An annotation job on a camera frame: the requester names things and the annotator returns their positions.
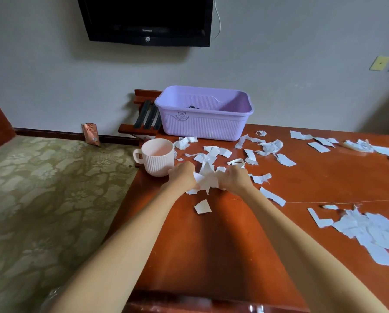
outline person's left hand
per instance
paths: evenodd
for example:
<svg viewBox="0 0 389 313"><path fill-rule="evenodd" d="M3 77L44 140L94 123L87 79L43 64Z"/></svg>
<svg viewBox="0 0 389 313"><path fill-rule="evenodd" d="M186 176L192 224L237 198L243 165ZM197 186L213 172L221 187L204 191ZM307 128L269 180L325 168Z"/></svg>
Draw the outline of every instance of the person's left hand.
<svg viewBox="0 0 389 313"><path fill-rule="evenodd" d="M168 183L172 184L183 193L196 188L197 183L193 175L193 172L195 171L196 169L191 162L186 161L185 163L179 163L169 170L170 180Z"/></svg>

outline cup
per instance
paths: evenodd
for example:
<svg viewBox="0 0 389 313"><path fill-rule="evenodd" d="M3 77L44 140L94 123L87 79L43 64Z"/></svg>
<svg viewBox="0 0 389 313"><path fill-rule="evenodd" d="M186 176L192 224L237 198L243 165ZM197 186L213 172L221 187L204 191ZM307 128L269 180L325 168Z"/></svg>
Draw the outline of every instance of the cup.
<svg viewBox="0 0 389 313"><path fill-rule="evenodd" d="M135 149L133 155L135 162L144 164L146 172L154 177L164 177L174 167L174 146L168 139L151 139Z"/></svg>

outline mug handle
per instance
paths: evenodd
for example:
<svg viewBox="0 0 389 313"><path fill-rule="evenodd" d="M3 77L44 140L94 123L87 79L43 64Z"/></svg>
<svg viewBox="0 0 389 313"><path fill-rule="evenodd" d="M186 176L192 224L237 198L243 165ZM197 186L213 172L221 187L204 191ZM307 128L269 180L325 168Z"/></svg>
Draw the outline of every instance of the mug handle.
<svg viewBox="0 0 389 313"><path fill-rule="evenodd" d="M136 163L144 164L144 159L140 159L139 158L139 154L142 154L141 149L140 148L135 149L134 152L133 152L134 160L135 160Z"/></svg>

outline hand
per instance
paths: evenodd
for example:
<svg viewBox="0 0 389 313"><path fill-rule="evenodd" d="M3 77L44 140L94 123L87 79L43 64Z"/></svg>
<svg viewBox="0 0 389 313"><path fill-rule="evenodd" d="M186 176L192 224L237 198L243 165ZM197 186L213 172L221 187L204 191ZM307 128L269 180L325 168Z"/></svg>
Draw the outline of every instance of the hand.
<svg viewBox="0 0 389 313"><path fill-rule="evenodd" d="M186 161L185 163L179 163L169 170L170 179L168 184L181 190L182 193L196 188L197 183L193 176L193 172L195 171L195 166L191 162Z"/></svg>
<svg viewBox="0 0 389 313"><path fill-rule="evenodd" d="M219 188L228 190L230 193L241 196L249 188L255 188L248 176L248 171L234 165L226 168L225 172L218 171L216 174Z"/></svg>

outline flower pattern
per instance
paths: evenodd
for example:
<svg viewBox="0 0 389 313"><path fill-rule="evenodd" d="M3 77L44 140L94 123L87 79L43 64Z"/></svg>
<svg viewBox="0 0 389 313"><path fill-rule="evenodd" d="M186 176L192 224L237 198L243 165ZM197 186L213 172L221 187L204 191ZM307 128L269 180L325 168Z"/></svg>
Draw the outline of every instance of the flower pattern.
<svg viewBox="0 0 389 313"><path fill-rule="evenodd" d="M34 311L100 245L134 149L23 136L0 147L0 312Z"/></svg>

